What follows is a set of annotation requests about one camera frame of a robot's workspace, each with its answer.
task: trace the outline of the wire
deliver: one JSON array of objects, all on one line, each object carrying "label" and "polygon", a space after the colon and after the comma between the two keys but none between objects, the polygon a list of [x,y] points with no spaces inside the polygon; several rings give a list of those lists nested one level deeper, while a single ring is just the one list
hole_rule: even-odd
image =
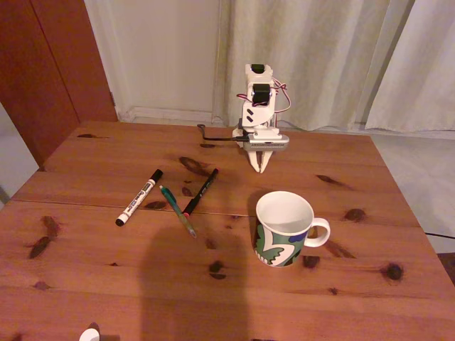
[{"label": "wire", "polygon": [[425,234],[426,234],[427,236],[435,236],[435,237],[442,237],[442,238],[455,239],[455,237],[446,236],[445,234],[437,234],[437,233],[429,233],[429,232],[425,232]]},{"label": "wire", "polygon": [[238,137],[205,137],[205,124],[198,124],[198,128],[202,133],[202,138],[206,141],[249,141],[248,136]]},{"label": "wire", "polygon": [[236,94],[236,97],[239,97],[241,99],[244,99],[245,101],[248,101],[249,103],[252,103],[253,107],[257,107],[258,105],[267,105],[267,102],[253,103],[253,101],[249,99],[246,94]]},{"label": "wire", "polygon": [[277,86],[277,87],[274,87],[274,89],[277,91],[277,94],[278,94],[278,90],[281,89],[283,94],[284,94],[284,96],[287,98],[287,101],[289,103],[289,106],[286,109],[275,110],[275,114],[278,114],[279,112],[285,112],[286,110],[289,110],[291,108],[291,105],[292,105],[291,98],[289,97],[289,95],[287,94],[287,91],[286,91],[287,90],[287,84],[286,83],[281,83],[275,77],[272,77],[272,80],[275,83],[275,85]]}]

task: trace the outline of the mug handle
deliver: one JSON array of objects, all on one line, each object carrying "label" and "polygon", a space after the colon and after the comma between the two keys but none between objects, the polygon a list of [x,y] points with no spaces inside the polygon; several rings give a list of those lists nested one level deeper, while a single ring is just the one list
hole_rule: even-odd
[{"label": "mug handle", "polygon": [[327,220],[323,218],[314,218],[313,222],[311,222],[310,229],[314,226],[321,226],[326,229],[326,231],[322,234],[322,236],[317,238],[305,238],[304,245],[306,247],[320,247],[327,242],[328,237],[330,236],[330,224]]}]

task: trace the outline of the black cable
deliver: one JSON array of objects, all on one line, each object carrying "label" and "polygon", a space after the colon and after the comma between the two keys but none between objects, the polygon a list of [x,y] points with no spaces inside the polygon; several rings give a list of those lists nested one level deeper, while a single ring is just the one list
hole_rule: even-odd
[{"label": "black cable", "polygon": [[249,141],[245,136],[239,137],[205,137],[205,124],[198,124],[198,128],[202,133],[202,138],[206,141],[242,141],[246,142]]},{"label": "black cable", "polygon": [[437,234],[437,233],[426,233],[427,236],[435,236],[435,237],[442,237],[442,238],[449,238],[449,239],[455,239],[455,237],[452,236],[446,236],[445,234]]}]

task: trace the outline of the mug pattern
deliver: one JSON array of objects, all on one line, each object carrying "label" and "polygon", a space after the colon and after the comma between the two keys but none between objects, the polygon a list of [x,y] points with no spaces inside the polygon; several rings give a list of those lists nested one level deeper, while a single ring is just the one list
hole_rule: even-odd
[{"label": "mug pattern", "polygon": [[270,266],[287,266],[297,259],[308,230],[297,236],[282,236],[257,225],[255,235],[255,254]]}]

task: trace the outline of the mug rim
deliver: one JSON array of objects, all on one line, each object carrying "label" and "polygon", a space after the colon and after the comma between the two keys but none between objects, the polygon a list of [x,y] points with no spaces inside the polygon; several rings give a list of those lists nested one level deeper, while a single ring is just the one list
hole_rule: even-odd
[{"label": "mug rim", "polygon": [[311,223],[305,228],[303,229],[302,231],[299,231],[299,232],[280,232],[280,231],[277,231],[275,229],[272,229],[270,226],[268,226],[267,224],[265,224],[260,218],[259,218],[259,213],[257,211],[257,207],[259,206],[259,202],[264,198],[264,197],[267,197],[268,195],[276,195],[278,193],[286,193],[287,195],[288,194],[292,194],[296,197],[298,197],[301,201],[303,201],[310,209],[311,211],[311,223],[313,222],[314,220],[314,211],[313,211],[313,208],[311,206],[311,204],[308,202],[308,200],[306,200],[304,197],[296,194],[296,193],[293,193],[293,192],[288,192],[286,190],[274,190],[273,192],[268,192],[267,194],[264,194],[262,197],[259,198],[259,200],[257,201],[256,203],[256,217],[257,219],[259,220],[259,222],[262,224],[263,227],[267,228],[268,230],[272,231],[273,233],[276,233],[276,234],[279,234],[279,235],[282,235],[282,236],[299,236],[300,234],[303,234],[305,233],[307,230],[310,229],[311,227]]}]

